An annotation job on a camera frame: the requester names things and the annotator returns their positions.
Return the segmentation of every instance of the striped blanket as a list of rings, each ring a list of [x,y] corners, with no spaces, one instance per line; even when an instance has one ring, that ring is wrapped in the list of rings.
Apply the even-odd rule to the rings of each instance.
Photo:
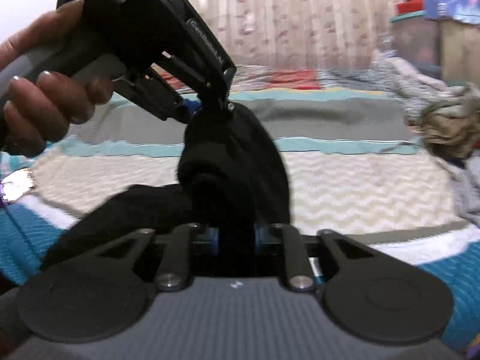
[[[466,346],[480,330],[480,232],[455,215],[448,176],[418,147],[399,103],[379,91],[321,89],[308,75],[300,89],[297,77],[296,88],[251,91],[258,77],[248,77],[230,98],[254,110],[282,153],[294,225],[331,228],[440,277],[455,295],[444,341]],[[112,195],[175,182],[183,128],[115,95],[41,156],[4,154],[2,174],[29,166],[38,188],[9,207],[17,223],[0,212],[2,272],[23,283],[61,232]]]

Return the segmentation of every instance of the metal screw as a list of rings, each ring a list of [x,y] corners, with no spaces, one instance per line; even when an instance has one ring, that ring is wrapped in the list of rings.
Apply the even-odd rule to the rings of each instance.
[[[161,274],[157,279],[157,284],[162,287],[176,287],[182,282],[177,274]]]
[[[290,285],[298,290],[304,290],[313,286],[314,280],[311,277],[304,275],[293,276],[290,279]]]

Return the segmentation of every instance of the gray handle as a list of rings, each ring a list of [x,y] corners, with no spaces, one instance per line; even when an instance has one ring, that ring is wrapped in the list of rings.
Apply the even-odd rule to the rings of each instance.
[[[84,84],[95,76],[120,77],[126,67],[94,31],[81,25],[62,42],[31,50],[0,71],[0,109],[8,100],[14,76],[35,83],[43,71],[59,72]]]

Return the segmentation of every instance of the hand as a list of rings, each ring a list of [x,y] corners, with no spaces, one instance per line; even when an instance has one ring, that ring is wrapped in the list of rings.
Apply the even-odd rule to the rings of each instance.
[[[83,0],[64,4],[0,43],[0,70],[27,51],[61,39],[79,22],[82,10]],[[63,74],[43,72],[35,84],[12,78],[9,91],[11,100],[3,108],[5,121],[19,152],[31,157],[42,153],[46,141],[65,137],[71,123],[89,120],[95,104],[110,100],[112,84],[99,78],[83,86]]]

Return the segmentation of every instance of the gray stripe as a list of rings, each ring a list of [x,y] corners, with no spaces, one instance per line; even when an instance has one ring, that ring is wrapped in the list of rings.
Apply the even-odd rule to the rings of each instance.
[[[75,210],[71,205],[69,204],[64,204],[64,203],[59,203],[59,202],[54,202],[49,199],[45,199],[40,191],[36,190],[31,193],[31,195],[35,196],[38,198],[42,203],[49,205],[50,207],[57,208],[59,210],[62,210],[63,212],[70,214],[71,216],[74,216],[75,218],[81,219],[85,216],[84,212],[80,212]]]
[[[262,99],[247,105],[274,138],[308,137],[324,140],[410,140],[413,134],[403,122],[397,102],[350,99],[313,102]],[[71,134],[83,142],[106,140],[133,144],[183,143],[185,125],[161,121],[135,106],[99,107],[88,123],[73,126]]]
[[[380,244],[391,242],[406,242],[413,239],[426,238],[447,233],[453,230],[461,230],[470,224],[469,221],[455,221],[441,226],[419,227],[412,230],[394,230],[373,234],[348,235],[350,238],[363,244]]]

